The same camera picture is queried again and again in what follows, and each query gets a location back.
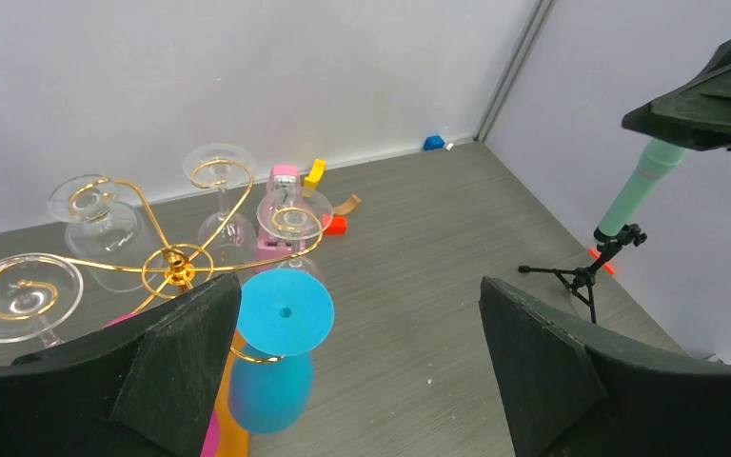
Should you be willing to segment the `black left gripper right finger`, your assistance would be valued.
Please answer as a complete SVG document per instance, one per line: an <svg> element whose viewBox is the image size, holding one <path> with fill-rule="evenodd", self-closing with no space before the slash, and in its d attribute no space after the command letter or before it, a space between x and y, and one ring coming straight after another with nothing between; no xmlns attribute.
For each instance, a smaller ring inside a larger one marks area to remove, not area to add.
<svg viewBox="0 0 731 457"><path fill-rule="evenodd" d="M654 348L485 277L484 336L519 456L731 456L731 366Z"/></svg>

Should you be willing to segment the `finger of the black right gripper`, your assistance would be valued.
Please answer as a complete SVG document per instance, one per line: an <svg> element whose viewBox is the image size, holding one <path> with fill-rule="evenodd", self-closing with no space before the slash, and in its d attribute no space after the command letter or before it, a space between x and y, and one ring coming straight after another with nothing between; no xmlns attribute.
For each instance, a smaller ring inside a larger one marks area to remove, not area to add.
<svg viewBox="0 0 731 457"><path fill-rule="evenodd" d="M622 128L693 150L731 150L731 39L689 82L628 112Z"/></svg>

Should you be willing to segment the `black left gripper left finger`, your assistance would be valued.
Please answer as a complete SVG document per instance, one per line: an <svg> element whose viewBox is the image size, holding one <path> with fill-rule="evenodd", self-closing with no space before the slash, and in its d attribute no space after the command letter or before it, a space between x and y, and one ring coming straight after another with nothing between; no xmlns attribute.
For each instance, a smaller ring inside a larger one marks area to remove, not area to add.
<svg viewBox="0 0 731 457"><path fill-rule="evenodd" d="M233 273L0 367L0 456L197 456L241 305Z"/></svg>

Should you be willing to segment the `blue plastic wine glass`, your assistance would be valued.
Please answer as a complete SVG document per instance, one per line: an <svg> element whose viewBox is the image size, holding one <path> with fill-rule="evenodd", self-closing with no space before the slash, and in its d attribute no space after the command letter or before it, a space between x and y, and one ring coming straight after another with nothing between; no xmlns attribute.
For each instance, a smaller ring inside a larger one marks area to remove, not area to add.
<svg viewBox="0 0 731 457"><path fill-rule="evenodd" d="M300 419L314 382L311 351L334 317L330 293L304 271L274 268L243 285L237 329L244 356L234 361L228 399L241 428L273 434Z"/></svg>

